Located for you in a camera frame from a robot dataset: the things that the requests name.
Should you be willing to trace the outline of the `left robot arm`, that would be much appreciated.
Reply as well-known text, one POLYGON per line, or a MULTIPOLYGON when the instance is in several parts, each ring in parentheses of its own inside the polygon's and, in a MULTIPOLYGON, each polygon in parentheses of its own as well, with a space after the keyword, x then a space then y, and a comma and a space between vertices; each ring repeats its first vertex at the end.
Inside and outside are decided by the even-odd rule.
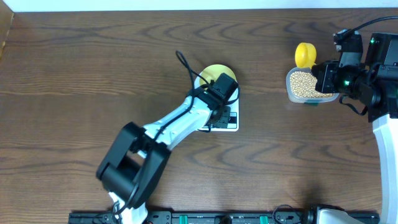
POLYGON ((155 190, 172 149, 194 131, 227 128, 234 77, 221 73, 211 83, 192 88, 185 101, 162 119, 139 127, 126 124, 101 161, 96 176, 113 199, 117 223, 143 223, 146 201, 155 190))

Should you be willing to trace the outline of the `yellow measuring scoop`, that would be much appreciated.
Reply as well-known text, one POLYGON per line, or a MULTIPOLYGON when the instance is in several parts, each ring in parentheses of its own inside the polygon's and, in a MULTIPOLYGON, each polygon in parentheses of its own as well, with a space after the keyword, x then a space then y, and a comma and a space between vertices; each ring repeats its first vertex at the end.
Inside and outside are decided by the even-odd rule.
POLYGON ((312 68, 315 65, 317 51, 313 44, 302 42, 295 51, 295 64, 298 68, 312 68))

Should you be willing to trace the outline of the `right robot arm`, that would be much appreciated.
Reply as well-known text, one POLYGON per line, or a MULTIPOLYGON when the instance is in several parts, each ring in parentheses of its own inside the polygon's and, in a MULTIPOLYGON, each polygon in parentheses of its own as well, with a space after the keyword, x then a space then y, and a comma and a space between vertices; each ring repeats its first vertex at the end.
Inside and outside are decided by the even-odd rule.
POLYGON ((397 35, 375 32, 365 61, 361 34, 342 30, 333 36, 339 60, 312 67, 316 91, 339 93, 364 105, 376 137, 382 182, 381 223, 397 223, 397 35))

